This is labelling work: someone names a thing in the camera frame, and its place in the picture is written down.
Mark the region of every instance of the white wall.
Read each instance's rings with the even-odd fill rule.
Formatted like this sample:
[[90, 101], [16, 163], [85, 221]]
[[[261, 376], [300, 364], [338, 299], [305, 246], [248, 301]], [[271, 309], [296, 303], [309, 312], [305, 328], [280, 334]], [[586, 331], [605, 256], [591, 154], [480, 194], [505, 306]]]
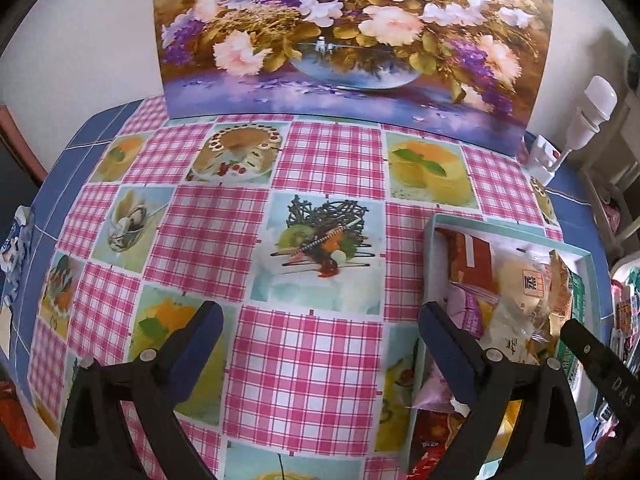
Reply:
[[92, 115], [161, 94], [152, 0], [39, 0], [0, 58], [0, 100], [50, 170]]
[[[600, 0], [554, 0], [529, 130], [562, 146], [594, 74], [623, 91], [626, 43]], [[0, 58], [0, 100], [47, 169], [91, 115], [159, 93], [152, 0], [39, 0]]]

